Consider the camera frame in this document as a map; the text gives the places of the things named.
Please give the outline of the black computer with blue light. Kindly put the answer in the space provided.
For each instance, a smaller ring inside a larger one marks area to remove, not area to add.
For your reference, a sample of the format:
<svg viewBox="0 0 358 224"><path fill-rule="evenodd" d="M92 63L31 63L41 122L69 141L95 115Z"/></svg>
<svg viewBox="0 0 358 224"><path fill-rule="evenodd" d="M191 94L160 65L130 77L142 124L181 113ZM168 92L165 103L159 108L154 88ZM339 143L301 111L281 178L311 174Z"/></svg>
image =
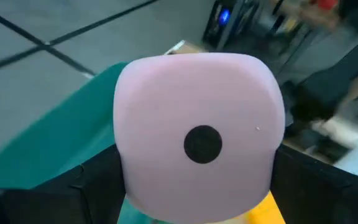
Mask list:
<svg viewBox="0 0 358 224"><path fill-rule="evenodd" d="M215 51L228 42L241 8L240 0L215 0L202 41Z"/></svg>

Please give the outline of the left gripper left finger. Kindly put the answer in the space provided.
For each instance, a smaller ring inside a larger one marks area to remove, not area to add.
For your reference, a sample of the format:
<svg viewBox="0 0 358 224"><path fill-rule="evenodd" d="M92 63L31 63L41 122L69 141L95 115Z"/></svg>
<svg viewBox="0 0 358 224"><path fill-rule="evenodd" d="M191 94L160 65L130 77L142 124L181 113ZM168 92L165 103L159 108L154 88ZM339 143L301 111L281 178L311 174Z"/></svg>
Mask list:
<svg viewBox="0 0 358 224"><path fill-rule="evenodd" d="M112 145L33 189L0 189L0 224L116 224L125 194Z"/></svg>

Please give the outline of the pink foam die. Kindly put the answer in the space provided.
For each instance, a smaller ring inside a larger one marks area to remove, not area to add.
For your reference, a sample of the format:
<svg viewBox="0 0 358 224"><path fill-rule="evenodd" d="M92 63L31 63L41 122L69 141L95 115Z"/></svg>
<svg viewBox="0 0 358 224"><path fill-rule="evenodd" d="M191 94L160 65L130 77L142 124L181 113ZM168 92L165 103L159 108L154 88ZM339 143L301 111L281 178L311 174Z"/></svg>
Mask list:
<svg viewBox="0 0 358 224"><path fill-rule="evenodd" d="M131 204L167 222L209 223L266 197L285 109L255 57L160 55L124 67L113 126Z"/></svg>

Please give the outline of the small yellow toy block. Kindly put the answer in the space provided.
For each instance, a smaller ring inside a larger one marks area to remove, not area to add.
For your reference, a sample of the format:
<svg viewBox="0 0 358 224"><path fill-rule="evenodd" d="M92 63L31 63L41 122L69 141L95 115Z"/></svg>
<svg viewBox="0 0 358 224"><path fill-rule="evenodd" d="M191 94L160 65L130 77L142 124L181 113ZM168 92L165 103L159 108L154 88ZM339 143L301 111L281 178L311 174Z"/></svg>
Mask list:
<svg viewBox="0 0 358 224"><path fill-rule="evenodd" d="M285 224L271 192L252 210L247 212L248 224Z"/></svg>

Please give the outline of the teal plastic bin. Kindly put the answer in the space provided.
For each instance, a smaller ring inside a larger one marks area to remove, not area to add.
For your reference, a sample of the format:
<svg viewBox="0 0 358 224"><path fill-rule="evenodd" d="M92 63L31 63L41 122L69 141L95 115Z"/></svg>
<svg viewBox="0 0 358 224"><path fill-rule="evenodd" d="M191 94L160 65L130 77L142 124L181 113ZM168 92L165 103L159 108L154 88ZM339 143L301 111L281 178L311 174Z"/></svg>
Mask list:
<svg viewBox="0 0 358 224"><path fill-rule="evenodd" d="M93 77L0 152L0 189L33 189L115 145L112 109L124 63ZM124 197L116 224L156 224Z"/></svg>

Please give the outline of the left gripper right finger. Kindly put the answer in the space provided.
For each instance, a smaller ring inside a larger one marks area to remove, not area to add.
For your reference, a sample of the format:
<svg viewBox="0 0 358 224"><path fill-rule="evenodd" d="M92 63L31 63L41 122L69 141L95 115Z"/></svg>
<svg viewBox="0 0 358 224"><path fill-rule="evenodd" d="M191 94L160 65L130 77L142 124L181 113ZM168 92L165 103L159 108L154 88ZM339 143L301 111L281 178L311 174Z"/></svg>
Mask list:
<svg viewBox="0 0 358 224"><path fill-rule="evenodd" d="M286 224L358 224L358 176L280 146L270 191Z"/></svg>

